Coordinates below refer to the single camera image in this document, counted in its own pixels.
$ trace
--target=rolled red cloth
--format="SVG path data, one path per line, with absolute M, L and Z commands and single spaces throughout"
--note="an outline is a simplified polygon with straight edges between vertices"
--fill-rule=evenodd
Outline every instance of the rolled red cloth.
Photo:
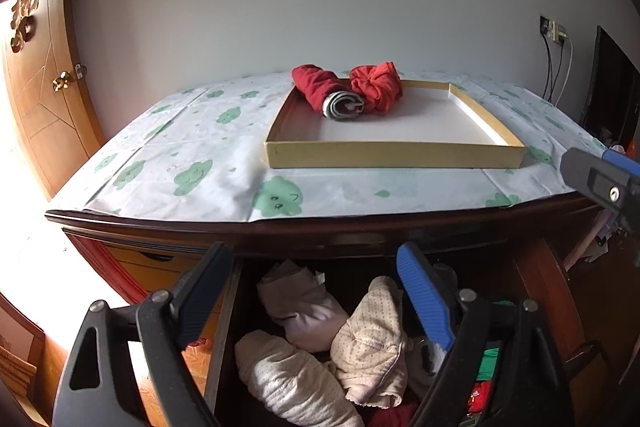
M 358 66 L 349 73 L 351 90 L 364 99 L 364 112 L 385 114 L 402 98 L 402 82 L 393 62 Z
M 298 66 L 291 71 L 291 76 L 298 90 L 305 95 L 306 101 L 320 114 L 323 114 L 322 103 L 329 94 L 346 90 L 333 71 L 325 71 L 313 64 Z

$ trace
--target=white cable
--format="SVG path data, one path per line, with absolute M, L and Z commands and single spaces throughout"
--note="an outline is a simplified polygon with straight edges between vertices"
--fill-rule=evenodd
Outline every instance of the white cable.
M 569 67 L 566 68 L 566 76 L 564 78 L 564 84 L 562 84 L 562 89 L 560 90 L 560 94 L 558 95 L 558 99 L 556 100 L 556 103 L 554 104 L 555 107 L 558 107 L 558 102 L 560 102 L 560 98 L 562 97 L 562 93 L 564 93 L 564 88 L 566 87 L 566 81 L 569 80 L 569 73 L 571 73 L 571 63 L 574 61 L 574 43 L 571 42 L 571 39 L 569 37 L 565 37 L 568 41 L 569 44 L 571 44 L 571 55 L 569 56 Z

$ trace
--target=wall outlet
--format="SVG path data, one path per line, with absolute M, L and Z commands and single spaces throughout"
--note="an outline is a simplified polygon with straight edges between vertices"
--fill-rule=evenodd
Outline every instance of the wall outlet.
M 553 42 L 561 44 L 564 42 L 564 37 L 561 34 L 566 35 L 564 26 L 557 21 L 547 19 L 544 15 L 540 16 L 540 34 L 545 37 L 551 37 Z
M 540 35 L 544 37 L 551 36 L 551 20 L 547 19 L 544 15 L 540 16 Z
M 564 26 L 557 23 L 556 21 L 551 21 L 551 40 L 553 42 L 561 44 L 562 42 L 564 42 L 564 37 L 561 34 L 566 35 Z

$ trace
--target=gold door decoration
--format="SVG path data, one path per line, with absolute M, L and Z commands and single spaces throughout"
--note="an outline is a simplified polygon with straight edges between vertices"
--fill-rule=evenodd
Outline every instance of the gold door decoration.
M 11 39 L 11 49 L 19 52 L 25 42 L 29 42 L 36 31 L 36 21 L 32 12 L 38 7 L 38 0 L 16 0 L 11 7 L 14 17 L 11 20 L 11 29 L 15 35 Z

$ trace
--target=beige clothing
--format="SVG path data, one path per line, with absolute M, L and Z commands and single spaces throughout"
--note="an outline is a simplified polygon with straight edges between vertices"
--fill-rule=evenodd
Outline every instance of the beige clothing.
M 310 353 L 328 351 L 349 315 L 308 268 L 293 261 L 274 266 L 258 283 L 269 316 L 287 340 Z
M 402 402 L 407 383 L 402 329 L 402 291 L 376 277 L 331 345 L 330 368 L 359 405 L 388 409 Z
M 236 344 L 240 380 L 275 415 L 308 427 L 364 427 L 331 373 L 306 351 L 257 330 Z

